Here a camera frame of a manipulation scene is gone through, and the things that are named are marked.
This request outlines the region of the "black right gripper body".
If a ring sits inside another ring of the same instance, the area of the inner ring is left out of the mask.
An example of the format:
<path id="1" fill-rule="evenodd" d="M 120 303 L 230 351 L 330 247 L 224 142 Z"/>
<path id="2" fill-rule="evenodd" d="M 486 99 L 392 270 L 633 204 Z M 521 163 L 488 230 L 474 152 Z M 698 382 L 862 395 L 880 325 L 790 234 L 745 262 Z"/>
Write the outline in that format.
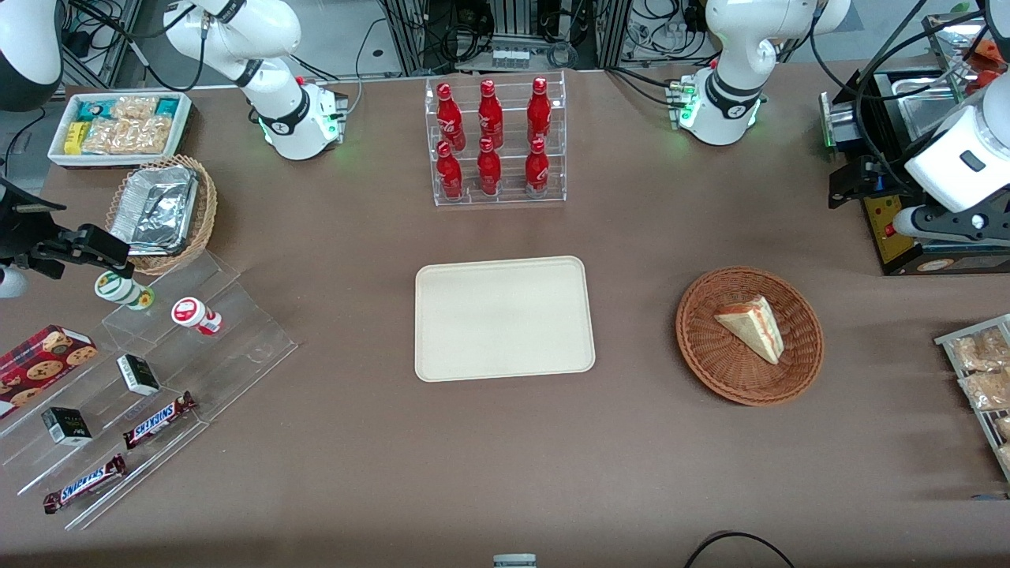
<path id="1" fill-rule="evenodd" d="M 68 249 L 61 245 L 62 228 L 50 217 L 50 212 L 65 210 L 66 206 L 25 192 L 6 177 L 1 183 L 2 265 L 12 265 L 18 256 L 30 256 L 37 245 L 48 241 L 57 245 L 55 256 L 58 259 L 68 259 Z"/>

